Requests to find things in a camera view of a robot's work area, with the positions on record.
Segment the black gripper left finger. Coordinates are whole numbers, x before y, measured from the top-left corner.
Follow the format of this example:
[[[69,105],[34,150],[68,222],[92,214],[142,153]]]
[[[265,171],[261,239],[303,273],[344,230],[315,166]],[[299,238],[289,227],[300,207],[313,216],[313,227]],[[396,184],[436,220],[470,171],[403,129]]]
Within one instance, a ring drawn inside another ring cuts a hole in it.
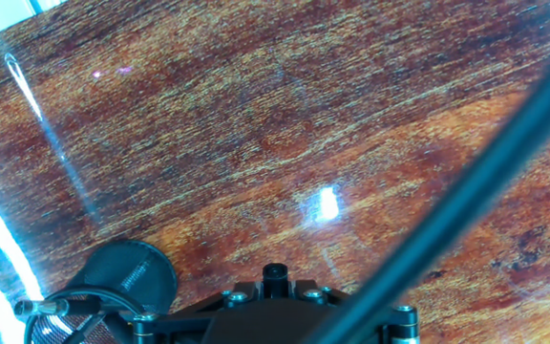
[[[205,335],[222,312],[261,297],[261,282],[241,282],[169,315],[138,316],[133,322],[133,342],[174,343],[185,334]]]

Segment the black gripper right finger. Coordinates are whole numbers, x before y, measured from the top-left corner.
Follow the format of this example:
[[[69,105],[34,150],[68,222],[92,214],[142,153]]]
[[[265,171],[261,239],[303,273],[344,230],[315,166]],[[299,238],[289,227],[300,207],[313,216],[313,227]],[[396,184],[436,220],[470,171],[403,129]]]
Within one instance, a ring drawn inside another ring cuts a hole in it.
[[[299,306],[307,307],[311,315],[302,316],[308,320],[308,331],[342,324],[342,317],[336,311],[344,306],[350,294],[327,286],[318,286],[314,280],[297,280],[292,283],[290,295],[299,301]],[[378,344],[418,344],[419,314],[417,308],[409,305],[394,305],[384,310],[381,322],[375,322],[367,316],[358,317],[366,328],[356,328],[346,336],[348,343]]]

